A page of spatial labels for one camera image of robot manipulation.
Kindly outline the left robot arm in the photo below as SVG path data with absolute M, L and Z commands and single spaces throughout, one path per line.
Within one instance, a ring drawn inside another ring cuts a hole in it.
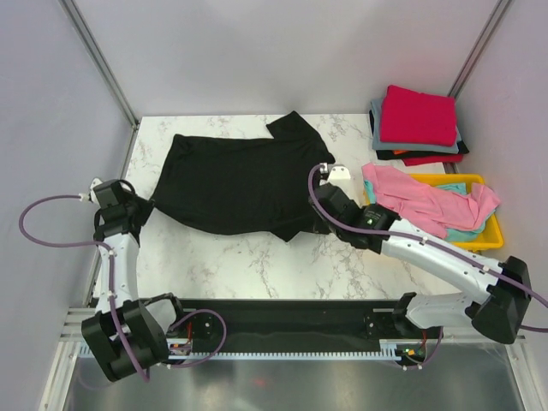
M 96 178 L 88 198 L 98 206 L 93 240 L 101 258 L 101 288 L 81 334 L 109 381 L 135 373 L 148 380 L 151 367 L 168 359 L 167 335 L 178 337 L 188 327 L 188 316 L 173 294 L 138 295 L 140 232 L 154 204 L 125 180 Z

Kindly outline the left aluminium frame post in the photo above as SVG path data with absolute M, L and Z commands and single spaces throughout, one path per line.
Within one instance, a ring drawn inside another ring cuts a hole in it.
M 107 89 L 115 100 L 116 105 L 130 124 L 130 127 L 132 129 L 137 129 L 140 124 L 139 118 L 135 114 L 131 104 L 128 102 L 120 83 L 105 58 L 104 53 L 101 51 L 101 48 L 95 39 L 91 28 L 87 24 L 85 16 L 81 12 L 77 2 L 74 0 L 59 0 L 58 2 L 80 38 L 81 43 L 84 45 L 86 52 L 92 59 L 96 70 L 103 79 Z

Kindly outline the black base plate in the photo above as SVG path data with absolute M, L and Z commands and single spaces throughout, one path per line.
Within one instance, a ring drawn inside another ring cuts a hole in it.
M 180 300 L 182 317 L 170 337 L 189 337 L 195 353 L 209 353 L 223 336 L 224 354 L 353 353 L 375 351 L 379 341 L 429 340 L 439 328 L 396 325 L 396 300 Z

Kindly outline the folded dark red t-shirt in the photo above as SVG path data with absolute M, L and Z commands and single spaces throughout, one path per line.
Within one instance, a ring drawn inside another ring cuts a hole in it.
M 428 156 L 423 158 L 404 158 L 403 163 L 410 166 L 418 166 L 423 164 L 436 164 L 436 163 L 460 163 L 464 158 L 463 154 L 451 154 L 448 156 Z

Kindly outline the aluminium frame post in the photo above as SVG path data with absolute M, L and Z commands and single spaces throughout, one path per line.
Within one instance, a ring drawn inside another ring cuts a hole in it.
M 104 53 L 101 51 L 101 48 L 95 39 L 91 28 L 87 24 L 85 16 L 81 12 L 77 2 L 74 0 L 59 0 L 58 2 L 80 38 L 81 43 L 84 45 L 86 52 L 92 59 L 96 70 L 103 79 L 107 89 L 115 100 L 116 105 L 130 124 L 130 127 L 132 129 L 137 129 L 140 124 L 139 118 L 135 114 L 131 104 L 128 102 L 120 83 L 105 58 Z
M 496 35 L 497 30 L 501 26 L 504 18 L 508 14 L 514 0 L 498 0 L 495 3 L 493 10 L 487 18 L 485 25 L 482 27 L 478 38 L 475 40 L 474 45 L 468 56 L 466 57 L 461 69 L 459 70 L 455 81 L 453 82 L 448 96 L 454 99 L 458 99 L 461 95 L 464 87 L 478 65 L 480 59 L 485 53 L 488 45 Z

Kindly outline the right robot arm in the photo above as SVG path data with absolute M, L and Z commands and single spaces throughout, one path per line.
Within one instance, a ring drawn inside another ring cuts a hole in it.
M 404 294 L 391 323 L 402 337 L 441 327 L 471 326 L 496 343 L 518 335 L 531 297 L 527 264 L 505 261 L 456 247 L 412 225 L 378 204 L 358 206 L 341 188 L 308 186 L 309 201 L 336 236 L 353 247 L 407 262 L 456 288 L 454 294 Z

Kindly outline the folded grey t-shirt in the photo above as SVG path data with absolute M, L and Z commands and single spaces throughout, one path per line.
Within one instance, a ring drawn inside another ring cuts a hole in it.
M 380 120 L 382 114 L 383 98 L 375 98 L 371 101 L 370 126 L 372 127 L 372 148 L 374 150 L 406 150 L 412 152 L 441 152 L 443 154 L 457 154 L 462 137 L 456 131 L 456 143 L 453 146 L 438 146 L 414 143 L 387 143 L 380 140 Z

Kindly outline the right aluminium frame post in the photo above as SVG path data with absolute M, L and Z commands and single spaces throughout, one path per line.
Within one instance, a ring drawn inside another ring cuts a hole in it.
M 464 87 L 478 65 L 480 59 L 485 53 L 488 45 L 496 35 L 497 30 L 501 26 L 504 18 L 508 14 L 514 0 L 498 0 L 495 3 L 493 10 L 487 18 L 485 25 L 482 27 L 478 38 L 475 40 L 474 45 L 468 56 L 466 57 L 461 69 L 459 70 L 455 81 L 453 82 L 448 96 L 454 99 L 458 99 L 461 95 Z

